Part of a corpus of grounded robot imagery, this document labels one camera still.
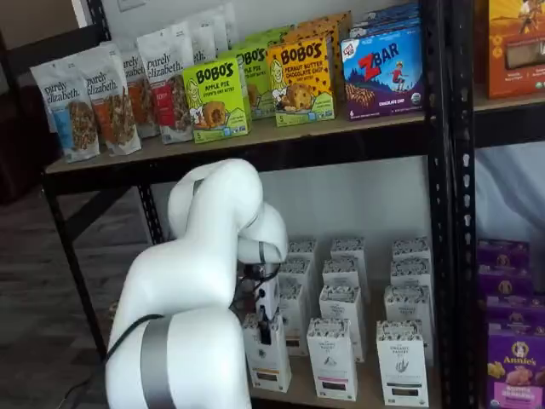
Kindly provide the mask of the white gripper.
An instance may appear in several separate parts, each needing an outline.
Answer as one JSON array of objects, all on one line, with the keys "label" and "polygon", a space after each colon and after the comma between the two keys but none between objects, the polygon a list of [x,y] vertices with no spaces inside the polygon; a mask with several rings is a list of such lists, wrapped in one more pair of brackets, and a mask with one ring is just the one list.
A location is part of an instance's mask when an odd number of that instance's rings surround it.
[{"label": "white gripper", "polygon": [[277,313],[279,305],[278,277],[259,280],[254,289],[255,310],[258,313],[257,328],[260,343],[272,344],[270,320]]}]

